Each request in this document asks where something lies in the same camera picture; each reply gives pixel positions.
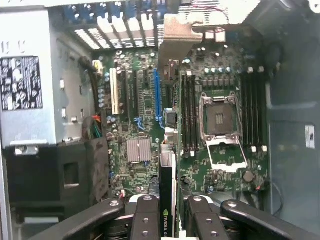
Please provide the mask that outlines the round coin battery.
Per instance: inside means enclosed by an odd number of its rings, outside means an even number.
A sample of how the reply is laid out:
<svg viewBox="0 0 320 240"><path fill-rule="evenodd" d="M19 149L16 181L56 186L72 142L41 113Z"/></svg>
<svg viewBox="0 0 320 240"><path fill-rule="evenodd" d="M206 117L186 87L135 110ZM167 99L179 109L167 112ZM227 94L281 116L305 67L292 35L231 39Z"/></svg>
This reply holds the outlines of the round coin battery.
<svg viewBox="0 0 320 240"><path fill-rule="evenodd" d="M249 170L242 174L242 178L246 183L252 183L255 180L255 174Z"/></svg>

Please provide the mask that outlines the black RAM slot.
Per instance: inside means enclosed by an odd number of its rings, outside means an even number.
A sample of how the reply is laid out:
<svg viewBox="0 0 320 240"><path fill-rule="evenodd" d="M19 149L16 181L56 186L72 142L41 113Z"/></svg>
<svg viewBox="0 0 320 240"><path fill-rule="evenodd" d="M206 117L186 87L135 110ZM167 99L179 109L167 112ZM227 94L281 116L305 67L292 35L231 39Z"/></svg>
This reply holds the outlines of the black RAM slot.
<svg viewBox="0 0 320 240"><path fill-rule="evenodd" d="M188 118L188 144L189 155L193 155L193 143L192 143L192 125L191 125L191 110L190 110L190 77L187 75L185 79L185 96L187 103L187 118Z"/></svg>
<svg viewBox="0 0 320 240"><path fill-rule="evenodd" d="M245 146L249 144L248 137L248 106L247 106L247 77L243 73L241 75L241 99L242 99L242 122L243 122L243 143Z"/></svg>
<svg viewBox="0 0 320 240"><path fill-rule="evenodd" d="M194 128L194 151L199 152L198 144L198 127L197 127L197 103L196 103L196 76L191 77L191 96L192 96L192 114L193 114L193 128Z"/></svg>
<svg viewBox="0 0 320 240"><path fill-rule="evenodd" d="M258 132L259 132L259 145L261 148L265 145L266 141L266 123L265 123L265 68L260 66L258 68L257 80L257 102L258 102Z"/></svg>
<svg viewBox="0 0 320 240"><path fill-rule="evenodd" d="M252 125L253 125L253 145L257 146L259 144L259 115L257 107L257 73L252 74Z"/></svg>
<svg viewBox="0 0 320 240"><path fill-rule="evenodd" d="M247 76L247 105L248 105L248 142L252 146L254 143L254 128L253 128L253 109L252 109L252 68L249 68Z"/></svg>
<svg viewBox="0 0 320 240"><path fill-rule="evenodd" d="M185 75L181 76L181 114L182 114L182 144L183 144L183 156L188 152L187 140L186 140L186 120L185 120Z"/></svg>

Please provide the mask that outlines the white expansion slot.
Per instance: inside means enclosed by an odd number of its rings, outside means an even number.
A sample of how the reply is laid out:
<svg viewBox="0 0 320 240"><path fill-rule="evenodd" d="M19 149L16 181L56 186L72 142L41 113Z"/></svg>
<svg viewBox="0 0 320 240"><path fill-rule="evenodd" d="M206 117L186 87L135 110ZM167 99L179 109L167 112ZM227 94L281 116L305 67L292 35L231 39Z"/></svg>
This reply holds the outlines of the white expansion slot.
<svg viewBox="0 0 320 240"><path fill-rule="evenodd" d="M109 70L110 75L110 90L111 90L111 108L113 115L119 115L119 92L117 81L117 69L111 68Z"/></svg>

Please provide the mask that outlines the metal socket cover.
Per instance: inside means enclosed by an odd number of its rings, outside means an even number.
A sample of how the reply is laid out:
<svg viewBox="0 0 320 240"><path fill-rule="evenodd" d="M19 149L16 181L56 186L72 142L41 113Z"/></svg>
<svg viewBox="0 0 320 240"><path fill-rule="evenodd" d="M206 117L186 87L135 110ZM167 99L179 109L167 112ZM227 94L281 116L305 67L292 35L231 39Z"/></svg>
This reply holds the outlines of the metal socket cover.
<svg viewBox="0 0 320 240"><path fill-rule="evenodd" d="M248 167L248 160L245 156L243 146L238 136L235 136L234 138L227 138L226 136L219 136L217 138L213 138L208 136L206 138L205 143L206 143L207 152L210 159L211 169L213 171L223 171L225 173L236 173L238 169L246 169ZM211 154L210 146L218 146L219 144L238 145L243 157L243 162L232 163L231 165L215 164Z"/></svg>

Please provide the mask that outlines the grey power supply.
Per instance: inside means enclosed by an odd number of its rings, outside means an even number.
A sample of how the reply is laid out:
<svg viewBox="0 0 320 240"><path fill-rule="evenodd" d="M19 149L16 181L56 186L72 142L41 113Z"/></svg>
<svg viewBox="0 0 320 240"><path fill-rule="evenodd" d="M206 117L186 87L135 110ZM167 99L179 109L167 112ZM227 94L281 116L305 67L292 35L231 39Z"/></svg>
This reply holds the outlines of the grey power supply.
<svg viewBox="0 0 320 240"><path fill-rule="evenodd" d="M0 124L4 148L56 143L47 10L0 13Z"/></svg>

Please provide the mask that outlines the blue expansion slot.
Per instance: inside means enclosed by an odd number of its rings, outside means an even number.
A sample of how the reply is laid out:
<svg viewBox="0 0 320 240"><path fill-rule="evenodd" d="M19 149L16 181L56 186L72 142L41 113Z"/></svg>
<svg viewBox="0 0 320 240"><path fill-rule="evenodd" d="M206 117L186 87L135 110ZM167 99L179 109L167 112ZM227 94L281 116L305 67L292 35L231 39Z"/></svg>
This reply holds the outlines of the blue expansion slot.
<svg viewBox="0 0 320 240"><path fill-rule="evenodd" d="M161 97L160 97L160 80L157 69L153 70L153 77L154 77L154 91L155 91L155 120L159 122L161 117L160 108L161 108Z"/></svg>

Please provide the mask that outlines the black plastic cover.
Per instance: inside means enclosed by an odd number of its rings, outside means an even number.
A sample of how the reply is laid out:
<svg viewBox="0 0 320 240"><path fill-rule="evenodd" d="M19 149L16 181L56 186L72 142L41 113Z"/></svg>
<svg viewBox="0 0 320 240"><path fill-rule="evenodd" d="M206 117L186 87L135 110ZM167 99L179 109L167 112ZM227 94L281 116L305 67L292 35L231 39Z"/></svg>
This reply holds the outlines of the black plastic cover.
<svg viewBox="0 0 320 240"><path fill-rule="evenodd" d="M109 194L109 152L105 138L42 146L35 155L4 151L10 206L16 217L63 221Z"/></svg>

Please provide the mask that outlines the green motherboard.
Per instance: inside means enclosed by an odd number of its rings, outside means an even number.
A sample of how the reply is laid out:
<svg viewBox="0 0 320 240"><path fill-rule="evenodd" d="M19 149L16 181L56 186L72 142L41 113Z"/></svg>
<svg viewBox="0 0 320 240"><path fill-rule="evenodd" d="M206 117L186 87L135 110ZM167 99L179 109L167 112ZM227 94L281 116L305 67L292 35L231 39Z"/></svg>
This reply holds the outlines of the green motherboard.
<svg viewBox="0 0 320 240"><path fill-rule="evenodd" d="M154 49L136 49L118 51L114 54L107 54L104 58L104 66L107 70L115 68L117 71L119 115L112 114L111 109L111 86L106 81L101 84L98 95L100 105L105 107L106 113L101 119L106 121L105 134L109 141L110 150L110 185L112 192L116 195L144 193L149 188L152 177L159 172L158 144L164 140L166 120L172 114L172 108L162 106L162 84L160 85L160 118L156 121L155 104L155 82L154 69L158 54ZM224 47L220 50L212 50L207 47L193 49L185 59L182 70L184 80L184 103L185 103L185 133L187 153L183 156L181 149L181 177L191 186L192 190L199 192L255 192L267 188L268 179L268 153L267 153L267 130L266 130L266 107L265 107L265 145L244 145L243 133L243 108L242 108L242 74L246 74L246 88L248 72L258 71L254 66L254 58L247 56L242 50L235 46ZM148 87L143 83L143 70L148 70ZM129 121L126 121L123 110L122 80L121 73L126 71ZM134 107L134 81L133 72L138 72L139 81L139 118L135 118ZM194 122L191 80L195 75L195 97L197 110L198 130L198 153L194 145ZM186 103L186 76L189 76L190 116L193 151L189 152L188 137L188 110ZM247 158L248 167L238 169L235 173L226 173L221 170L212 170L207 147L200 138L199 128L199 100L202 93L212 97L227 96L235 92L239 99L242 136L240 141ZM150 139L151 161L129 163L127 157L127 141L132 139ZM222 144L210 147L211 156L215 164L231 165L242 163L243 156L240 148ZM243 173L251 171L255 179L251 183L243 180Z"/></svg>

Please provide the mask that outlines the CPU socket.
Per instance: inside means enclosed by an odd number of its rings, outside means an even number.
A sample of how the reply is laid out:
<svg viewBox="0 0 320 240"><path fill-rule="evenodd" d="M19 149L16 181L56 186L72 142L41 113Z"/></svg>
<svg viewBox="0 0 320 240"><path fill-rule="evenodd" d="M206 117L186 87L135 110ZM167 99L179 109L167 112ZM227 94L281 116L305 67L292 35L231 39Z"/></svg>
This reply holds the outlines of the CPU socket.
<svg viewBox="0 0 320 240"><path fill-rule="evenodd" d="M201 93L198 107L200 137L203 142L231 140L243 135L240 101L234 91L225 96Z"/></svg>

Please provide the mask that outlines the black open PC case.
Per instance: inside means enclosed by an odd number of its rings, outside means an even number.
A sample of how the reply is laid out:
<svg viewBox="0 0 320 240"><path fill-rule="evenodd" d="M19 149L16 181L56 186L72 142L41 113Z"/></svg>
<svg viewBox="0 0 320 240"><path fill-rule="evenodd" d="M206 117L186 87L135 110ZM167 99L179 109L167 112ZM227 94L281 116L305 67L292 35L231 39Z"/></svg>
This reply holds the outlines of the black open PC case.
<svg viewBox="0 0 320 240"><path fill-rule="evenodd" d="M138 198L146 195L158 199L163 240L164 139L157 146L158 174L148 190L114 194L107 122L101 118L106 109L100 104L99 89L110 82L110 70L104 66L108 54L153 49L158 71L166 14L200 20L192 29L202 34L202 41L182 61L181 75L185 59L202 47L218 51L234 46L254 58L256 71L264 67L268 155L267 187L259 191L195 192L182 178L180 166L179 236L172 240L199 240L187 237L191 196L203 196L213 209L237 200L320 236L320 0L0 0L0 13L34 10L47 10L49 16L56 142L3 147L0 124L0 240L29 240L68 219L17 218L10 205L4 151L36 155L43 146L99 138L107 140L109 155L109 193L100 202L122 200L125 212L78 240L129 240Z"/></svg>

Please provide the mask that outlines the silver chipset heatsink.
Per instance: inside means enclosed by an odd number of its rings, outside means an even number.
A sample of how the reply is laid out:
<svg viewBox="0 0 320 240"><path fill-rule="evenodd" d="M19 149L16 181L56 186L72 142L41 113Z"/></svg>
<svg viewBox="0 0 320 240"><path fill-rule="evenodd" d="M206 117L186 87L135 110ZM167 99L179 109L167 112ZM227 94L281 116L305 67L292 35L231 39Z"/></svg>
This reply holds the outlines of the silver chipset heatsink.
<svg viewBox="0 0 320 240"><path fill-rule="evenodd" d="M152 160L151 141L147 139L130 139L126 142L127 161L129 163L150 162Z"/></svg>

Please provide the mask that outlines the long black expansion slot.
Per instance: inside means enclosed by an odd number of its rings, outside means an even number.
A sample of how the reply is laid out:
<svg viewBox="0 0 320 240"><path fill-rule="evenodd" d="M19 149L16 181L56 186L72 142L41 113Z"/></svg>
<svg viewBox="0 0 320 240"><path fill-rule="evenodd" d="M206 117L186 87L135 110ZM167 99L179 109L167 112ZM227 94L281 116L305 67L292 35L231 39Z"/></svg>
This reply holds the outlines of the long black expansion slot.
<svg viewBox="0 0 320 240"><path fill-rule="evenodd" d="M164 109L172 108L173 101L174 101L174 87L173 87L173 85L163 83L162 87L161 87L161 93L162 93L162 107Z"/></svg>
<svg viewBox="0 0 320 240"><path fill-rule="evenodd" d="M121 75L121 89L122 89L122 103L123 103L123 111L125 120L130 120L130 113L129 113L129 97L128 97L128 82L127 82L127 75L126 71L122 71Z"/></svg>
<svg viewBox="0 0 320 240"><path fill-rule="evenodd" d="M133 72L133 93L134 93L134 117L140 117L140 93L139 93L139 79L138 79L138 71L135 70Z"/></svg>

